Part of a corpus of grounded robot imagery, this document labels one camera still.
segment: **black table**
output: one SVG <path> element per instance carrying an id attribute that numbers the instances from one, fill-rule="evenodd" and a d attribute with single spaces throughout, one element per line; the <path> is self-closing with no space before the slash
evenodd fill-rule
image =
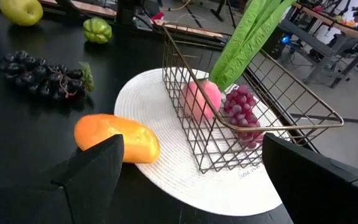
<path id="1" fill-rule="evenodd" d="M 16 27 L 0 14 L 0 58 L 24 49 L 49 63 L 75 68 L 89 62 L 94 74 L 92 104 L 68 111 L 43 105 L 9 88 L 0 75 L 0 186 L 48 169 L 77 153 L 76 121 L 90 113 L 113 113 L 120 89 L 133 76 L 161 67 L 162 38 L 114 31 L 104 46 L 85 42 L 81 23 L 43 19 L 37 27 Z M 152 184 L 134 164 L 124 164 L 108 223 L 291 223 L 281 205 L 252 217 L 225 217 L 193 208 Z"/>

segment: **green apple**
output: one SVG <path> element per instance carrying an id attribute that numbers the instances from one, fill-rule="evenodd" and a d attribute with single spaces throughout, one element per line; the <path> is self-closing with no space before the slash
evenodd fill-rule
<path id="1" fill-rule="evenodd" d="M 36 24 L 44 14 L 38 0 L 0 0 L 1 12 L 20 26 Z"/>

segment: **grape stem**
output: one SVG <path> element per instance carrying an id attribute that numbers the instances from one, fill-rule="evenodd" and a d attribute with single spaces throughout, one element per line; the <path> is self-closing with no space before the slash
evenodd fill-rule
<path id="1" fill-rule="evenodd" d="M 48 66 L 48 68 L 49 68 L 49 70 L 51 70 L 52 72 L 57 73 L 57 74 L 59 74 L 59 75 L 62 76 L 62 77 L 60 78 L 60 80 L 59 80 L 59 85 L 60 85 L 60 88 L 62 88 L 62 89 L 64 90 L 64 92 L 66 93 L 66 95 L 65 95 L 65 98 L 66 98 L 66 99 L 67 99 L 69 96 L 75 96 L 75 95 L 77 94 L 77 91 L 75 91 L 74 93 L 69 93 L 69 92 L 66 90 L 66 88 L 64 88 L 63 85 L 62 85 L 62 80 L 63 80 L 63 79 L 71 80 L 70 77 L 68 77 L 67 75 L 63 74 L 62 72 L 58 72 L 58 71 L 53 70 L 53 69 L 50 68 L 49 66 Z"/>

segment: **blue light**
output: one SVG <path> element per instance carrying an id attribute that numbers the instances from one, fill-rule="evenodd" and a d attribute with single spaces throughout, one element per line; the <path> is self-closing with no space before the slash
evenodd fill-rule
<path id="1" fill-rule="evenodd" d="M 281 39 L 281 43 L 286 44 L 290 41 L 290 36 L 285 35 L 282 39 Z"/>

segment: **gray floor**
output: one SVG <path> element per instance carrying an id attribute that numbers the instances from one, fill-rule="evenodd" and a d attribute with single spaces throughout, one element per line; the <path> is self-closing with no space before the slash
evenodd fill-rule
<path id="1" fill-rule="evenodd" d="M 183 3 L 180 1 L 163 0 L 163 7 L 180 7 Z M 194 4 L 189 4 L 191 12 L 198 18 L 200 24 L 204 29 L 214 30 L 224 33 L 233 33 L 234 28 L 232 26 L 231 19 L 229 17 L 229 11 L 227 8 L 222 11 L 221 15 L 225 18 L 224 22 L 219 21 L 209 9 L 216 9 L 218 4 L 210 1 L 197 0 Z M 194 19 L 189 15 L 186 8 L 177 11 L 164 11 L 165 20 L 171 22 L 178 22 L 188 26 L 197 27 Z M 238 12 L 235 13 L 236 24 L 241 19 Z M 254 59 L 254 63 L 260 63 L 262 56 L 258 55 Z M 284 63 L 284 66 L 294 74 L 299 80 L 308 76 L 313 67 L 301 56 L 296 54 L 292 63 Z M 261 70 L 269 70 L 271 64 L 261 66 Z M 326 77 L 320 77 L 319 80 L 325 80 Z M 335 111 L 337 111 L 343 118 L 358 119 L 358 72 L 351 72 L 351 80 L 349 82 L 340 83 L 335 89 L 329 88 L 322 83 L 314 83 L 308 86 L 314 93 L 316 93 L 322 100 L 329 104 Z M 293 97 L 299 94 L 299 88 L 292 92 Z M 304 99 L 300 104 L 309 104 L 308 99 Z M 309 114 L 312 115 L 326 115 L 326 110 L 313 108 Z M 333 159 L 337 159 L 346 164 L 355 166 L 358 168 L 358 123 L 345 123 L 342 128 L 329 129 L 315 140 L 313 140 L 315 146 L 320 150 L 322 154 Z"/>

